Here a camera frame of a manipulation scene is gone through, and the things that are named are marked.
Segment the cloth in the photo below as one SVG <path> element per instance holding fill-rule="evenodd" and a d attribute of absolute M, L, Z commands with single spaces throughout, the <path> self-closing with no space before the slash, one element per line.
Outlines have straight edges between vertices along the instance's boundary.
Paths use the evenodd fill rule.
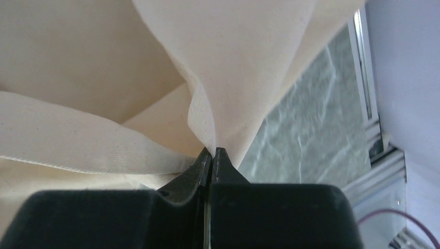
<path fill-rule="evenodd" d="M 238 167 L 362 0 L 0 3 L 0 234 L 41 189 L 158 188 Z"/>

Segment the purple cable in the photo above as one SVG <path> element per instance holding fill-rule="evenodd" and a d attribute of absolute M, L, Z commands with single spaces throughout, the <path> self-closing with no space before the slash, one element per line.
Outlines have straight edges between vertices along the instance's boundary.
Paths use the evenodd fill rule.
<path fill-rule="evenodd" d="M 432 233 L 430 232 L 430 230 L 424 226 L 424 224 L 422 224 L 422 222 L 418 221 L 416 218 L 412 217 L 411 215 L 399 211 L 399 210 L 395 210 L 395 209 L 379 209 L 376 211 L 373 211 L 367 215 L 365 215 L 364 217 L 362 217 L 358 222 L 357 225 L 360 225 L 362 222 L 368 220 L 369 218 L 377 215 L 377 214 L 383 214 L 383 213 L 394 213 L 394 214 L 400 214 L 404 217 L 406 217 L 407 219 L 411 220 L 412 222 L 414 222 L 417 226 L 420 227 L 420 229 L 422 229 L 425 234 L 428 236 L 428 238 L 431 240 L 432 244 L 434 244 L 434 247 L 436 249 L 440 249 L 440 244 L 438 243 L 437 239 L 434 237 L 434 235 L 432 235 Z"/>

